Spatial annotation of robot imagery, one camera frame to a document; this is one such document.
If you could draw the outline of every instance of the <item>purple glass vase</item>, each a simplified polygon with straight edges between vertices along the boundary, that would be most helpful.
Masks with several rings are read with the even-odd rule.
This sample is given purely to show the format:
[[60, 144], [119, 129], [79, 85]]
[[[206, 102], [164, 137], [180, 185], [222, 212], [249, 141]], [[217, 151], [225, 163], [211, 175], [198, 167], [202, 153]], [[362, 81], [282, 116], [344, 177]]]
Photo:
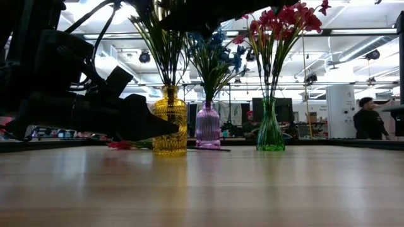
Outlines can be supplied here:
[[203, 109], [196, 115], [196, 146], [220, 148], [220, 116], [212, 101], [204, 102]]

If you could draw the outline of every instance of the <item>white pillar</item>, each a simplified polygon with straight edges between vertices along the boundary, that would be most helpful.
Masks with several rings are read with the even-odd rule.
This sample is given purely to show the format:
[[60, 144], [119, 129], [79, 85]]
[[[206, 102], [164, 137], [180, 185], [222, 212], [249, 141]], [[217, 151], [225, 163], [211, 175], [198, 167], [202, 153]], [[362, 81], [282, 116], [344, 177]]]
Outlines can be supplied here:
[[328, 134], [330, 139], [355, 138], [356, 113], [353, 85], [334, 85], [326, 90], [328, 106]]

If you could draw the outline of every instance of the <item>computer monitor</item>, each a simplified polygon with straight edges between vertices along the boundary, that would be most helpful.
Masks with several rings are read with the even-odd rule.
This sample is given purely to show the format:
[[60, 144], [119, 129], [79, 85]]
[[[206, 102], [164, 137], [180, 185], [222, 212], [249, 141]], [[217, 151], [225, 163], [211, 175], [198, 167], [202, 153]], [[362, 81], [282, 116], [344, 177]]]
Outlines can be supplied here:
[[[262, 98], [252, 98], [252, 110], [254, 112], [254, 121], [261, 122], [264, 115]], [[276, 98], [275, 114], [278, 122], [293, 122], [292, 99]]]

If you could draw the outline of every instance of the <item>ceiling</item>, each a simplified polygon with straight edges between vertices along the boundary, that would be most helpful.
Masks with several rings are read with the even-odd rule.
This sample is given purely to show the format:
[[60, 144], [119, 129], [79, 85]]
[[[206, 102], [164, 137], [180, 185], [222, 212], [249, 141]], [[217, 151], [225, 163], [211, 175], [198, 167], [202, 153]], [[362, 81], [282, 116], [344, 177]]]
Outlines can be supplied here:
[[[81, 15], [91, 10], [99, 2], [101, 0], [66, 3], [67, 10], [62, 12], [58, 29], [67, 29]], [[321, 4], [321, 1], [313, 0], [304, 2], [312, 7]], [[304, 80], [305, 64], [306, 73], [316, 73], [318, 76], [318, 82], [308, 88], [312, 98], [325, 94], [325, 88], [337, 82], [363, 82], [362, 85], [355, 85], [356, 98], [389, 92], [394, 87], [397, 87], [398, 84], [393, 84], [393, 82], [399, 80], [398, 39], [391, 35], [394, 32], [391, 28], [395, 24], [397, 16], [404, 10], [404, 0], [382, 0], [378, 5], [375, 5], [374, 2], [375, 0], [330, 0], [332, 8], [328, 11], [328, 15], [318, 14], [318, 17], [323, 22], [323, 29], [339, 29], [335, 30], [335, 32], [344, 32], [343, 29], [347, 28], [361, 28], [362, 30], [358, 32], [352, 31], [357, 35], [349, 37], [306, 37], [304, 38], [304, 48], [302, 39], [300, 39], [288, 55], [280, 78], [280, 91], [282, 92], [278, 92], [276, 95], [295, 100], [302, 99], [301, 94], [304, 92], [304, 86], [301, 83]], [[133, 82], [128, 85], [127, 89], [125, 89], [125, 94], [122, 95], [139, 93], [145, 95], [150, 101], [161, 95], [158, 87], [162, 82], [153, 59], [147, 64], [141, 64], [138, 59], [141, 51], [147, 50], [147, 46], [136, 34], [135, 27], [127, 19], [127, 15], [131, 13], [133, 13], [133, 9], [125, 8], [121, 10], [107, 30], [105, 40], [102, 41], [102, 45], [98, 50], [97, 71], [101, 76], [107, 77], [117, 64], [120, 65], [133, 74], [138, 83], [146, 84], [146, 86], [138, 86]], [[102, 12], [95, 15], [74, 33], [81, 35], [89, 42], [94, 42], [109, 15], [110, 9], [103, 9]], [[223, 24], [224, 29], [231, 31], [228, 35], [235, 35], [233, 34], [235, 33], [234, 31], [245, 30], [245, 27], [245, 20], [232, 20]], [[374, 32], [375, 30], [372, 29], [375, 28], [385, 28], [383, 31], [392, 30], [392, 32], [385, 35], [388, 37], [387, 40], [381, 39], [380, 35], [363, 36], [363, 33]], [[351, 54], [348, 62], [338, 63], [342, 56], [357, 53], [364, 47], [368, 52], [377, 49], [381, 54], [380, 58], [368, 62], [361, 59], [363, 55], [355, 56], [357, 54], [354, 54], [352, 56]], [[230, 45], [230, 48], [235, 49], [236, 46]], [[328, 66], [327, 62], [334, 62], [335, 67]], [[259, 78], [255, 62], [248, 62], [247, 67], [250, 71], [241, 78], [242, 83], [247, 84], [231, 87], [231, 99], [233, 100], [250, 100], [254, 96], [262, 95], [259, 91]], [[365, 82], [371, 77], [374, 77], [376, 82], [380, 84], [368, 86]], [[192, 67], [184, 75], [184, 81], [185, 83], [199, 82], [196, 71]], [[187, 93], [186, 100], [197, 100], [203, 97], [203, 90], [199, 85], [187, 86], [185, 93]], [[227, 93], [221, 93], [218, 98], [228, 100], [229, 96]]]

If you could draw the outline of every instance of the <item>desk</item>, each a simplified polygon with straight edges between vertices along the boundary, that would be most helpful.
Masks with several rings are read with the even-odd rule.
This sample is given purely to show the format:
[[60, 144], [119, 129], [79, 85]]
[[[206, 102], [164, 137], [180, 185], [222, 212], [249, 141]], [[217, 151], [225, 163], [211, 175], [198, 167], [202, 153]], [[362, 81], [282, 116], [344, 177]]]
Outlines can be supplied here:
[[0, 226], [404, 226], [402, 151], [230, 149], [0, 154]]

